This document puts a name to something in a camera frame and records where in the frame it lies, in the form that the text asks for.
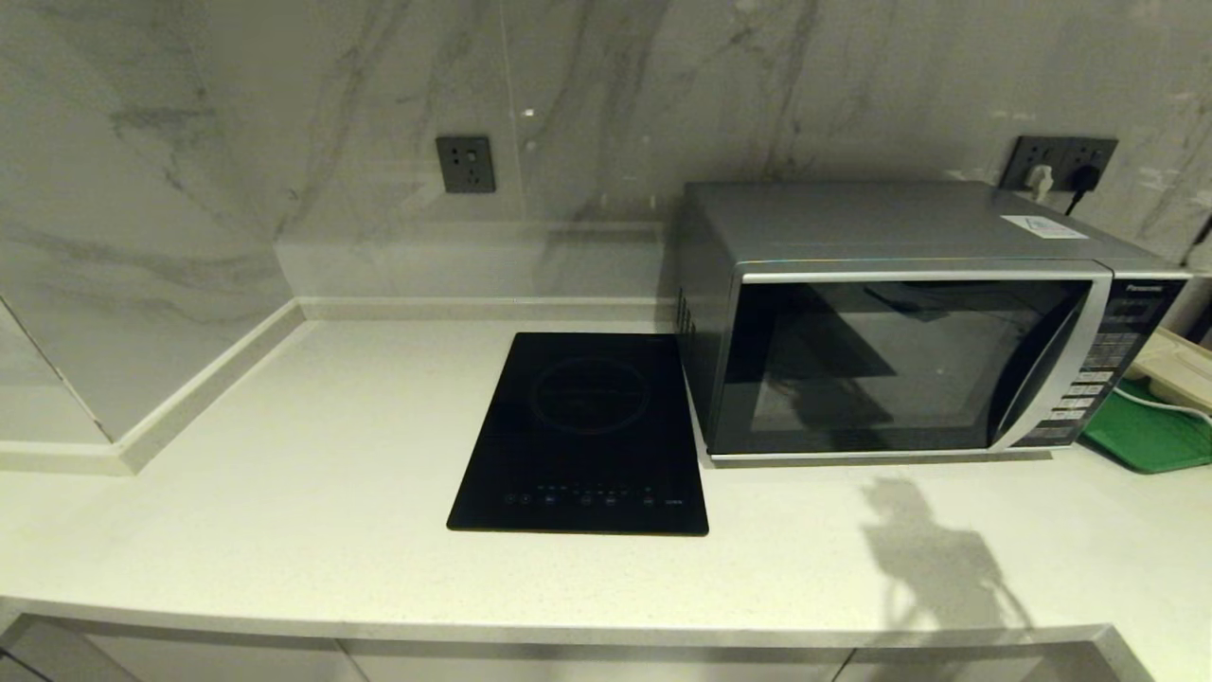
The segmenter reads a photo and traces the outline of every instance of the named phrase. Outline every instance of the induction cooktop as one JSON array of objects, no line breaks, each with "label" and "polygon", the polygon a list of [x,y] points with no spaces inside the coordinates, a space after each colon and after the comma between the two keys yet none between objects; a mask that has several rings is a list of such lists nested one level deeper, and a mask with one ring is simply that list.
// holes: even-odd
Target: induction cooktop
[{"label": "induction cooktop", "polygon": [[705,535],[675,337],[518,333],[446,526]]}]

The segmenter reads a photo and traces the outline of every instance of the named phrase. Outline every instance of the wall outlet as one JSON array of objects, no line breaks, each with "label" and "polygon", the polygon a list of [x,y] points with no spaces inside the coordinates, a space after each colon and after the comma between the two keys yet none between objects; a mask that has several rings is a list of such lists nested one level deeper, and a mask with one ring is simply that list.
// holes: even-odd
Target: wall outlet
[{"label": "wall outlet", "polygon": [[497,190],[487,137],[439,137],[438,160],[447,193],[484,194]]},{"label": "wall outlet", "polygon": [[1006,164],[1006,172],[997,187],[1027,190],[1027,173],[1040,164],[1052,166],[1052,191],[1073,191],[1073,173],[1084,165],[1107,171],[1116,139],[1093,137],[1031,137],[1022,136]]}]

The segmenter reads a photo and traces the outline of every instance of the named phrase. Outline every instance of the microwave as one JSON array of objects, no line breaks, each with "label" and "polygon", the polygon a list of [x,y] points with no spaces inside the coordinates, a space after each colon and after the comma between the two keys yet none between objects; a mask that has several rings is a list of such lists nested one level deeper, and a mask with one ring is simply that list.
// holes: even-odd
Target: microwave
[{"label": "microwave", "polygon": [[691,183],[671,250],[718,462],[1071,446],[1189,277],[976,182]]}]

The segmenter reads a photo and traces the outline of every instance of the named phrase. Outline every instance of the sticker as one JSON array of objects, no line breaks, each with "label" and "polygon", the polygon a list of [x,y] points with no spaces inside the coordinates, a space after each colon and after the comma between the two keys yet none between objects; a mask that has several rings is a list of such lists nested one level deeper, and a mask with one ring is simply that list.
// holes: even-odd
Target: sticker
[{"label": "sticker", "polygon": [[1044,216],[1001,216],[1040,239],[1090,239],[1071,227]]}]

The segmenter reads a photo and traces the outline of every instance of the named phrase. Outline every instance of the countertop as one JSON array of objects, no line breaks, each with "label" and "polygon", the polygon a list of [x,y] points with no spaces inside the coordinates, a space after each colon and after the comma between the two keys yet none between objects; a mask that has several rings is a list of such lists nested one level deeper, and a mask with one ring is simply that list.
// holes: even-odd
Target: countertop
[{"label": "countertop", "polygon": [[0,474],[0,617],[788,647],[1110,624],[1156,680],[1212,678],[1210,468],[702,459],[707,538],[447,531],[521,329],[652,322],[304,322],[137,477]]}]

